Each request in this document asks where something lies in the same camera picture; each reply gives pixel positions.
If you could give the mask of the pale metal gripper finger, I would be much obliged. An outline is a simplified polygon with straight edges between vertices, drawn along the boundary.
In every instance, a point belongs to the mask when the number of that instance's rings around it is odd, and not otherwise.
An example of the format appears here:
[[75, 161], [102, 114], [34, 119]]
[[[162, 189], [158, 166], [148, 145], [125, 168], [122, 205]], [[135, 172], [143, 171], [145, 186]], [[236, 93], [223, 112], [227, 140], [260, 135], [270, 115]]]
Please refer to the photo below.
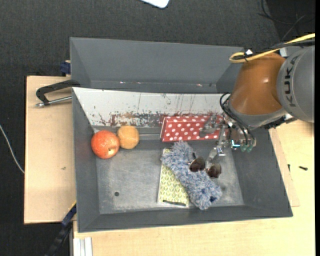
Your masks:
[[219, 125], [216, 122], [215, 117], [210, 117], [203, 125], [203, 127], [199, 131], [199, 136], [201, 138], [204, 138], [207, 135], [213, 134], [217, 129]]
[[219, 163], [225, 157], [225, 150], [223, 147], [214, 147], [206, 158], [207, 163]]

